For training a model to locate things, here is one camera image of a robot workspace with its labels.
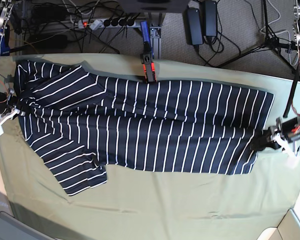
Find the navy white striped T-shirt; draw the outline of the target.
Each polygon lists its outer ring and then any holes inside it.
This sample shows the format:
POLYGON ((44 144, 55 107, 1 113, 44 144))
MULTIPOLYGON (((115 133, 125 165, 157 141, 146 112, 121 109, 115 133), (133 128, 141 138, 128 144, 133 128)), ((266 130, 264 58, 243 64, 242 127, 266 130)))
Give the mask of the navy white striped T-shirt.
POLYGON ((274 95, 191 80, 144 83, 22 60, 14 90, 25 141, 74 196, 139 171, 248 174, 274 95))

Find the blue orange left clamp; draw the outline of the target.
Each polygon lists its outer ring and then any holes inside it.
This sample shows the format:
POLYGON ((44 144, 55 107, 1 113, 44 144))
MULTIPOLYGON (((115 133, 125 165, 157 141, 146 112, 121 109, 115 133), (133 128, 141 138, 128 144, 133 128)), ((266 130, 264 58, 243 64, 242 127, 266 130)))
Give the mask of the blue orange left clamp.
POLYGON ((4 29, 0 29, 4 35, 2 36, 2 40, 0 43, 0 55, 1 56, 9 56, 11 48, 9 46, 10 41, 10 26, 7 25, 4 29))

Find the blue orange clamp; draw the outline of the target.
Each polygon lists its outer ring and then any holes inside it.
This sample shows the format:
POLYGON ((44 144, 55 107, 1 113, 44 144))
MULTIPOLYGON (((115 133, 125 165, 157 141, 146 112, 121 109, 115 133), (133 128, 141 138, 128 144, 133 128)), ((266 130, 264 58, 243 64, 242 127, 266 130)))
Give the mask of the blue orange clamp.
POLYGON ((141 62, 145 74, 145 81, 147 83, 155 83, 157 79, 155 73, 155 64, 153 62, 153 50, 151 46, 151 39, 147 21, 141 21, 140 28, 143 39, 143 53, 141 55, 141 62))
POLYGON ((4 29, 0 29, 4 35, 2 36, 2 40, 0 43, 0 55, 1 56, 9 56, 11 48, 9 46, 10 41, 10 26, 7 25, 4 29))

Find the black tripod stand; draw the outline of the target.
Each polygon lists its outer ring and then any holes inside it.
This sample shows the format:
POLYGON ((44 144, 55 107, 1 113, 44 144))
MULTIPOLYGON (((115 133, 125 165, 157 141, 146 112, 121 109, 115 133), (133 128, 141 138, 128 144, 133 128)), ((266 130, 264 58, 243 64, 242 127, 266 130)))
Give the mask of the black tripod stand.
POLYGON ((244 53, 240 53, 238 56, 235 56, 217 66, 217 68, 223 68, 231 63, 234 63, 235 61, 238 61, 250 54, 257 53, 258 51, 271 51, 277 57, 288 66, 288 68, 291 70, 292 74, 296 73, 296 68, 290 63, 289 60, 285 59, 285 57, 282 55, 282 49, 286 50, 287 53, 290 51, 296 50, 296 44, 294 41, 287 40, 287 43, 281 43, 280 38, 278 37, 279 33, 272 30, 270 27, 270 22, 268 18, 268 8, 267 8, 267 2, 270 3, 267 0, 262 1, 263 6, 263 13, 264 13, 264 27, 260 28, 260 32, 264 34, 264 41, 261 45, 251 48, 250 50, 245 51, 244 53))

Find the white power strip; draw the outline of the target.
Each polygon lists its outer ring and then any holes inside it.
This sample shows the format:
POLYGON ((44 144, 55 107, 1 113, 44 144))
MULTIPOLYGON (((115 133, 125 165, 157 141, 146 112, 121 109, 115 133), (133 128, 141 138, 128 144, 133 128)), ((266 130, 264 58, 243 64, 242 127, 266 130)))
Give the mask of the white power strip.
POLYGON ((92 18, 79 20, 77 27, 92 31, 111 28, 139 28, 140 21, 135 17, 92 18))

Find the grey plastic bin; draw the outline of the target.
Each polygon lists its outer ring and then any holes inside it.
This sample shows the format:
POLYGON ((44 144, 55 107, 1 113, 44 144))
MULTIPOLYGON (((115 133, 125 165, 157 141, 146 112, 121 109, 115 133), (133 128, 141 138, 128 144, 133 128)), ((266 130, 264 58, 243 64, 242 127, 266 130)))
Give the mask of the grey plastic bin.
POLYGON ((5 212, 0 212, 0 240, 53 240, 5 212))

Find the black power adapter left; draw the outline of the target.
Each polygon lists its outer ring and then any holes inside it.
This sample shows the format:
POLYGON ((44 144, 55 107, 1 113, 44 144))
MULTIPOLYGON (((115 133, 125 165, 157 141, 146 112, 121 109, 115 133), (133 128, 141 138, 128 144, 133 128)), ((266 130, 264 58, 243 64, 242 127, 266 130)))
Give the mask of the black power adapter left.
POLYGON ((201 17, 198 8, 188 8, 186 10, 186 30, 187 39, 192 46, 203 44, 201 17))

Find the black power adapter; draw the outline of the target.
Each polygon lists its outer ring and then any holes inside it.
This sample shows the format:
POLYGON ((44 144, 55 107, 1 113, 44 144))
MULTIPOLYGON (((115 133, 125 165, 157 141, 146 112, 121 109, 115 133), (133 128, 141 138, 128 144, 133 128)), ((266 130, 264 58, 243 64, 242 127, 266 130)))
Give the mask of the black power adapter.
POLYGON ((217 36, 217 2, 215 0, 204 1, 205 36, 217 36))
POLYGON ((201 17, 198 8, 188 8, 186 10, 186 30, 187 39, 192 46, 203 44, 201 17))

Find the blue orange centre clamp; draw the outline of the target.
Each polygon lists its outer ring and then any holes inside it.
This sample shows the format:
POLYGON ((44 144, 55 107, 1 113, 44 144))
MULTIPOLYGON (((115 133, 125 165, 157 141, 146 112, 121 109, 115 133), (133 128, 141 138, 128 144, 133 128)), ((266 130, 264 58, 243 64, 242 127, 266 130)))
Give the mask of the blue orange centre clamp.
POLYGON ((155 73, 155 64, 153 62, 153 50, 151 46, 151 39, 147 21, 141 21, 140 28, 143 39, 143 53, 141 55, 141 62, 145 74, 145 81, 147 83, 155 83, 157 79, 155 73))

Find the black power adapter right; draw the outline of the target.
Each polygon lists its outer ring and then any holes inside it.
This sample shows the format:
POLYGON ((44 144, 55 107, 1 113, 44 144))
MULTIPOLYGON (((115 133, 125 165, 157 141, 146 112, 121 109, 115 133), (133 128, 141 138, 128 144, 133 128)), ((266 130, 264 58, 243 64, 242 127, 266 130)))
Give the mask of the black power adapter right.
POLYGON ((215 0, 204 1, 205 36, 217 36, 217 2, 215 0))

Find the green table cloth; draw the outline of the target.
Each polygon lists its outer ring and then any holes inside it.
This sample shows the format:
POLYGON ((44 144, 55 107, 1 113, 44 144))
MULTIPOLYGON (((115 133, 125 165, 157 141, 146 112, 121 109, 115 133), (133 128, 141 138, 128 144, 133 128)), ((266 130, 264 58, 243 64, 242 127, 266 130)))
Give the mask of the green table cloth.
POLYGON ((3 125, 0 171, 14 217, 63 240, 255 240, 300 193, 300 160, 262 151, 250 174, 159 173, 108 166, 106 184, 67 196, 29 148, 16 119, 3 125))

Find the black box under table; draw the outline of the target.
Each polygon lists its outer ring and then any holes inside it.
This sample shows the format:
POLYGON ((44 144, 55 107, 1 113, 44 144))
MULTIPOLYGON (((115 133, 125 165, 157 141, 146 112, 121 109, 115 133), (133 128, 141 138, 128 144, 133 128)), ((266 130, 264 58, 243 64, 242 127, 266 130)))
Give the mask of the black box under table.
POLYGON ((190 0, 117 0, 126 13, 182 13, 190 0))

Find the aluminium frame post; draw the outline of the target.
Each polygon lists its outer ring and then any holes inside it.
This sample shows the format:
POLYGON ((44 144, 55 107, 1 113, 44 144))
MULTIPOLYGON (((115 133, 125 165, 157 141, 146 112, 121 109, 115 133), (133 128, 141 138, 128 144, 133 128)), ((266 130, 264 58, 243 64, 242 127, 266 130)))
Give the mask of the aluminium frame post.
POLYGON ((165 13, 146 12, 150 34, 150 42, 153 50, 153 58, 160 59, 162 56, 162 26, 165 13))

